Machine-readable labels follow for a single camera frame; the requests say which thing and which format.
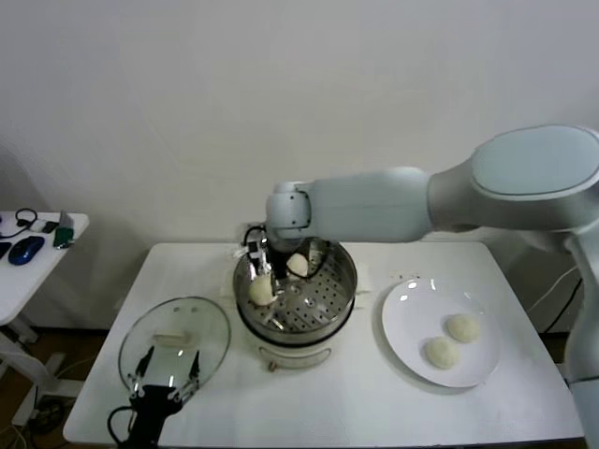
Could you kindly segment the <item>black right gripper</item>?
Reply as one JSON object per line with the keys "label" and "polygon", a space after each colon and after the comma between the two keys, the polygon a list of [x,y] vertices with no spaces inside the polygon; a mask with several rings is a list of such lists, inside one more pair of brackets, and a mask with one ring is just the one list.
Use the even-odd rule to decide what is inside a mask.
{"label": "black right gripper", "polygon": [[282,295],[285,292],[287,266],[286,262],[289,258],[289,243],[285,239],[280,239],[275,235],[269,235],[269,259],[267,257],[253,258],[252,266],[254,274],[252,280],[256,280],[261,276],[272,276],[272,293],[274,295]]}

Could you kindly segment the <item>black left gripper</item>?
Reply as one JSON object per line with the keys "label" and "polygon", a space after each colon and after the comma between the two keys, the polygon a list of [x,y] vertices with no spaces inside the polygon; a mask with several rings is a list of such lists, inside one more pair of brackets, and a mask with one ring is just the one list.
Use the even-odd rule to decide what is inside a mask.
{"label": "black left gripper", "polygon": [[127,438],[128,448],[157,448],[166,420],[178,413],[183,408],[182,401],[188,401],[199,389],[200,351],[196,351],[187,378],[181,386],[175,388],[148,384],[142,387],[154,348],[152,345],[128,373],[129,397],[136,415]]}

